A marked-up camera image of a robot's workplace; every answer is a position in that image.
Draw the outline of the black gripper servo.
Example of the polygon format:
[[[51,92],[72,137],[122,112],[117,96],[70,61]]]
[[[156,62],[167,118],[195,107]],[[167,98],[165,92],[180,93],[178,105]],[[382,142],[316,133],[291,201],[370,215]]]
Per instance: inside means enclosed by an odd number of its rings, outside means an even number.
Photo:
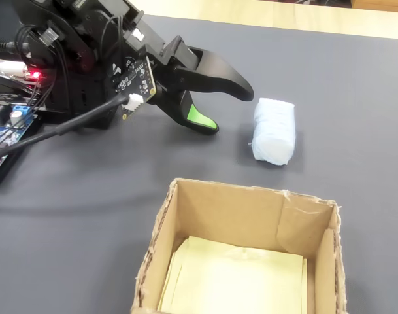
[[[123,16],[125,52],[131,61],[123,77],[136,85],[137,94],[154,96],[154,104],[177,124],[203,135],[218,133],[219,126],[198,111],[190,91],[251,101],[250,83],[222,57],[188,46],[180,36],[166,43],[143,16],[134,6]]]

